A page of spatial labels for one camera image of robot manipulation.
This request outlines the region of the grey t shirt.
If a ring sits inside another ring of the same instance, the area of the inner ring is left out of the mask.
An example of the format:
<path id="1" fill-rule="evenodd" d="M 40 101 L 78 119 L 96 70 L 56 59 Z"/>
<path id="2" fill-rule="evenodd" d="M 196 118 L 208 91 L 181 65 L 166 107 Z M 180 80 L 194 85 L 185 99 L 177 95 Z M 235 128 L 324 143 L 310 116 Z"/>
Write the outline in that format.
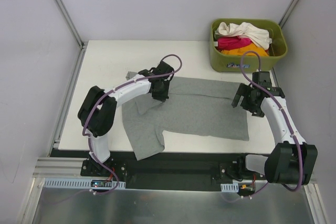
<path id="1" fill-rule="evenodd" d="M 247 113 L 232 107 L 237 82 L 175 77 L 169 98 L 140 95 L 122 105 L 122 121 L 137 160 L 165 149 L 164 131 L 249 141 Z"/>

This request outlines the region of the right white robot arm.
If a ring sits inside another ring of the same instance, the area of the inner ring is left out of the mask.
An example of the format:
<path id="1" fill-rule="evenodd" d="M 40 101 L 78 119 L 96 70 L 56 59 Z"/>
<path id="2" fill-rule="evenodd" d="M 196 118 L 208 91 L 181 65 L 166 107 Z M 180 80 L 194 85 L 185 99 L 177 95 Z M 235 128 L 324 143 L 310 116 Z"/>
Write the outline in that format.
<path id="1" fill-rule="evenodd" d="M 308 144 L 298 132 L 284 92 L 272 85 L 269 72 L 254 72 L 249 82 L 239 85 L 232 107 L 241 106 L 252 116 L 266 118 L 275 148 L 268 156 L 247 154 L 245 161 L 236 166 L 237 175 L 248 179 L 257 172 L 273 184 L 308 184 L 318 156 L 316 146 Z"/>

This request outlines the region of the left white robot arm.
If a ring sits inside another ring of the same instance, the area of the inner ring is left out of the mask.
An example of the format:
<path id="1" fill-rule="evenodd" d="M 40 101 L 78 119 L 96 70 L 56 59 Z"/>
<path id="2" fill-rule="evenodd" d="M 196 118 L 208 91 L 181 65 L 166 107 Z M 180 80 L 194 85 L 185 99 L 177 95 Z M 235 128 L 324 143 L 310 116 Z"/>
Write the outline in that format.
<path id="1" fill-rule="evenodd" d="M 165 101 L 174 74 L 174 68 L 162 60 L 157 67 L 141 70 L 115 88 L 90 88 L 79 109 L 78 119 L 83 127 L 83 136 L 88 138 L 89 154 L 95 160 L 92 169 L 99 176 L 106 176 L 111 170 L 107 161 L 110 151 L 106 135 L 113 126 L 117 108 L 148 93 L 153 99 Z"/>

